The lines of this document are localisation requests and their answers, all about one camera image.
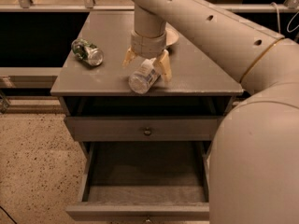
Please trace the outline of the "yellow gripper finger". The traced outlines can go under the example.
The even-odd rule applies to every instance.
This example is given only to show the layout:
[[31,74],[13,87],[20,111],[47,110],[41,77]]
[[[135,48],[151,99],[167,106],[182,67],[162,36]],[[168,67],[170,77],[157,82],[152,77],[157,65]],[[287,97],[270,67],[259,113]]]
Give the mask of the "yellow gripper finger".
[[172,70],[170,66],[169,52],[166,49],[156,58],[153,66],[165,83],[171,80]]
[[135,52],[132,50],[132,48],[129,48],[126,53],[125,53],[125,57],[122,63],[123,67],[127,67],[129,65],[129,63],[136,57]]

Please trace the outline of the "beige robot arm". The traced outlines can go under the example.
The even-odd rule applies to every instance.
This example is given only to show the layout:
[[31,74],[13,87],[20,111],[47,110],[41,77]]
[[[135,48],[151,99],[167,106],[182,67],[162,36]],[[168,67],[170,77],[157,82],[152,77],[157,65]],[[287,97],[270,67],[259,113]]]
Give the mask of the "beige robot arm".
[[133,54],[159,55],[170,23],[249,93],[211,145],[210,224],[299,224],[298,45],[205,0],[132,0]]

